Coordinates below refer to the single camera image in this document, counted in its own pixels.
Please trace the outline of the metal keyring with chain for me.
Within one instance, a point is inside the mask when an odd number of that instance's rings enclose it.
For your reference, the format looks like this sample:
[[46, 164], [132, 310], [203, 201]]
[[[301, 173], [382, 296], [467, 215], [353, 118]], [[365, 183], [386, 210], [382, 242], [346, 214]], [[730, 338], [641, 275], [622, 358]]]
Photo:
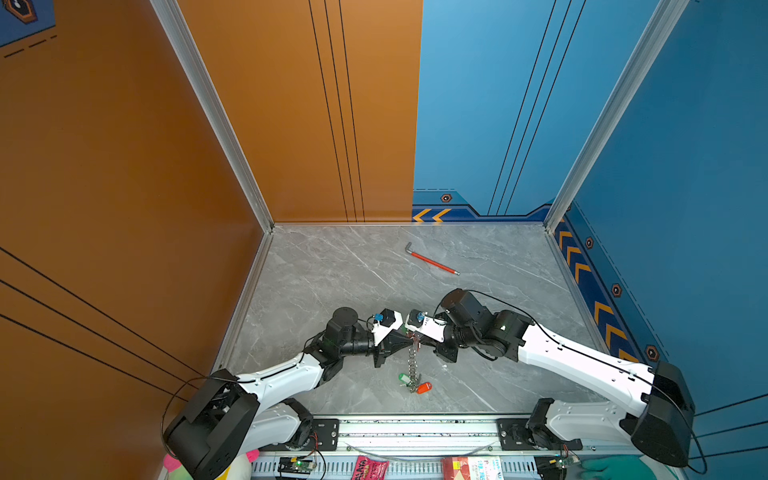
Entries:
[[411, 393], [415, 393], [420, 385], [421, 374], [418, 372], [417, 355], [420, 350], [420, 337], [418, 333], [410, 333], [411, 346], [408, 352], [408, 372], [406, 386]]

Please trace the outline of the red key tag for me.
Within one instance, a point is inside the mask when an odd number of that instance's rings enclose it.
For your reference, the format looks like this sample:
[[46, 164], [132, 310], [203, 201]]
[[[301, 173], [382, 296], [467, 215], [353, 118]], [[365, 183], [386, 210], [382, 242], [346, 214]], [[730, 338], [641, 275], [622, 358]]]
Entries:
[[425, 394], [425, 393], [431, 391], [432, 388], [433, 388], [433, 386], [432, 386], [432, 384], [430, 382], [424, 382], [424, 383], [420, 384], [416, 388], [416, 393], [418, 395], [422, 395], [422, 394]]

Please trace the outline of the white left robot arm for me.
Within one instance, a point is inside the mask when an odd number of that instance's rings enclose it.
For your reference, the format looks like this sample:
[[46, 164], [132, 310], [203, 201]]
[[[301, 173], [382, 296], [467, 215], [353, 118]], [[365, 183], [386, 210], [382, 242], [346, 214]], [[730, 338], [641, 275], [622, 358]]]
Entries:
[[323, 331], [300, 353], [267, 369], [235, 375], [220, 369], [171, 421], [162, 421], [162, 442], [194, 479], [216, 479], [233, 461], [270, 444], [303, 445], [313, 416], [299, 393], [329, 382], [350, 356], [386, 358], [411, 344], [407, 316], [384, 309], [365, 323], [355, 310], [334, 311]]

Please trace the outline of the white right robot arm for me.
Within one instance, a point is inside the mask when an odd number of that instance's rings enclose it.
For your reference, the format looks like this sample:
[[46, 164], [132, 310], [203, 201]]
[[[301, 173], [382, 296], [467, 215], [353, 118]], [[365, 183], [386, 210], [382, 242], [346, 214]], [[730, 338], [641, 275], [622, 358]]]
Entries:
[[490, 359], [550, 371], [601, 396], [599, 402], [538, 400], [526, 424], [534, 445], [551, 449], [606, 440], [631, 445], [670, 467], [688, 466], [697, 442], [696, 409], [678, 367], [613, 357], [554, 333], [519, 307], [492, 312], [479, 295], [455, 289], [433, 313], [409, 312], [405, 326], [448, 363], [457, 361], [460, 350], [476, 349]]

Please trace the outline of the pink snack packet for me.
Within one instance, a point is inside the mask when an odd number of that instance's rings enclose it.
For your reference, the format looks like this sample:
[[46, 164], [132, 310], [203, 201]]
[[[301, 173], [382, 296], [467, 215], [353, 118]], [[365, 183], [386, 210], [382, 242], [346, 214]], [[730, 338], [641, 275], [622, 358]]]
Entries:
[[352, 480], [384, 480], [389, 469], [389, 461], [373, 460], [366, 456], [358, 456], [352, 470]]

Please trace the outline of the red white box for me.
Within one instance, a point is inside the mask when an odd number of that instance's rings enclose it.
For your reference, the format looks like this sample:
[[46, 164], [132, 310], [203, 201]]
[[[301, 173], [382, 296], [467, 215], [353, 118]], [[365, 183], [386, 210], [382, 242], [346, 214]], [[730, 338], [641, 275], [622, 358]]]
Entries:
[[441, 461], [444, 480], [503, 480], [497, 456], [446, 457]]

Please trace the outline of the green circuit board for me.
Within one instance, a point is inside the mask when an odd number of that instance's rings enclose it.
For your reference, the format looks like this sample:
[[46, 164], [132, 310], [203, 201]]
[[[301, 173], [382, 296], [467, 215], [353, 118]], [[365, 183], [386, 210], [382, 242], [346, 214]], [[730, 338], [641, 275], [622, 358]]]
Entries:
[[278, 478], [308, 479], [316, 470], [317, 463], [303, 457], [280, 457], [276, 473]]

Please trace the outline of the green cloth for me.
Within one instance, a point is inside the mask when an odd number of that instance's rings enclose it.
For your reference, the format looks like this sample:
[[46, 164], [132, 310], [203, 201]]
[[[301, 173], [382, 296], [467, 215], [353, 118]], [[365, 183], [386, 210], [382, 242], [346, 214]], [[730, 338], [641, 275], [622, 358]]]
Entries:
[[581, 479], [654, 480], [652, 470], [636, 456], [609, 456], [582, 462]]

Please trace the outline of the pink green plush toy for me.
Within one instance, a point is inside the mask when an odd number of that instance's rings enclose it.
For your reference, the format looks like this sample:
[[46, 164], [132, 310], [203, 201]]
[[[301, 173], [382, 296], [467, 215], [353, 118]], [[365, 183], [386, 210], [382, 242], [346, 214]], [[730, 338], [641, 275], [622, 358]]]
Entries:
[[181, 462], [176, 459], [175, 457], [172, 457], [171, 455], [166, 454], [163, 458], [163, 467], [167, 471], [168, 474], [173, 473], [184, 473], [184, 467], [181, 464]]

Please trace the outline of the red handled hex key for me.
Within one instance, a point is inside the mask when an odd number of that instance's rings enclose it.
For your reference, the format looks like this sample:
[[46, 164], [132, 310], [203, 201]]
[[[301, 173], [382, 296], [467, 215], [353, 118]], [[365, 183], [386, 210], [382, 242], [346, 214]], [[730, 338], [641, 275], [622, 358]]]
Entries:
[[453, 269], [451, 267], [448, 267], [448, 266], [446, 266], [446, 265], [444, 265], [444, 264], [442, 264], [440, 262], [437, 262], [437, 261], [435, 261], [433, 259], [430, 259], [430, 258], [428, 258], [428, 257], [426, 257], [424, 255], [421, 255], [421, 254], [415, 252], [412, 249], [412, 243], [411, 242], [408, 242], [406, 244], [404, 250], [405, 250], [406, 254], [408, 254], [411, 257], [416, 258], [416, 259], [418, 259], [418, 260], [420, 260], [420, 261], [422, 261], [422, 262], [424, 262], [426, 264], [429, 264], [429, 265], [431, 265], [433, 267], [436, 267], [436, 268], [438, 268], [438, 269], [440, 269], [442, 271], [448, 272], [448, 273], [450, 273], [452, 275], [455, 275], [455, 276], [459, 276], [460, 275], [460, 273], [457, 270], [455, 270], [455, 269]]

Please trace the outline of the aluminium front rail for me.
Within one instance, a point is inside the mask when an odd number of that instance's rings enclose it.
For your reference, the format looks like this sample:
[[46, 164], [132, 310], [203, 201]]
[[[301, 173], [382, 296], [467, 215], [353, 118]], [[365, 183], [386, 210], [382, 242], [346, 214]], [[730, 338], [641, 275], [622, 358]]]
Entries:
[[523, 452], [638, 454], [616, 412], [559, 418], [555, 427], [542, 414], [408, 414], [316, 416], [308, 426], [291, 409], [265, 413], [245, 436], [244, 451], [259, 449], [359, 451], [379, 456], [442, 456]]

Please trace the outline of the aluminium corner post left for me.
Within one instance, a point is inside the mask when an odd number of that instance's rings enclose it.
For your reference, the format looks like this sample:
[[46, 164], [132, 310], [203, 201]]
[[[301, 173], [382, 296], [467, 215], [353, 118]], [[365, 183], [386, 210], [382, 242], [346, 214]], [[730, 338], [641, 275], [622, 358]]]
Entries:
[[265, 233], [271, 234], [274, 220], [179, 3], [151, 0], [150, 4], [256, 220]]

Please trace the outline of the aluminium corner post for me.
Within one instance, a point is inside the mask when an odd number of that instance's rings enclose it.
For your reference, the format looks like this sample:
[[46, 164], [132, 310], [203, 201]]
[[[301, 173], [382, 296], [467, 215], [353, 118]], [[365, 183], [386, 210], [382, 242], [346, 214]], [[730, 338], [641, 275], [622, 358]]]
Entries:
[[271, 234], [274, 220], [179, 3], [151, 0], [150, 4], [256, 220], [265, 233]]
[[658, 2], [543, 222], [548, 234], [564, 219], [688, 4], [688, 0]]

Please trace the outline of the aluminium corner post right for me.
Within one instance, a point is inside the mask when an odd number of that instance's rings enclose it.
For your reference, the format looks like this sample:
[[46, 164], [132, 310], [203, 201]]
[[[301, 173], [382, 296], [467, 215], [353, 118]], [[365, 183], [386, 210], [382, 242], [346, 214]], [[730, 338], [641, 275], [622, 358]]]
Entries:
[[688, 0], [658, 2], [543, 222], [548, 234], [564, 219], [688, 4]]

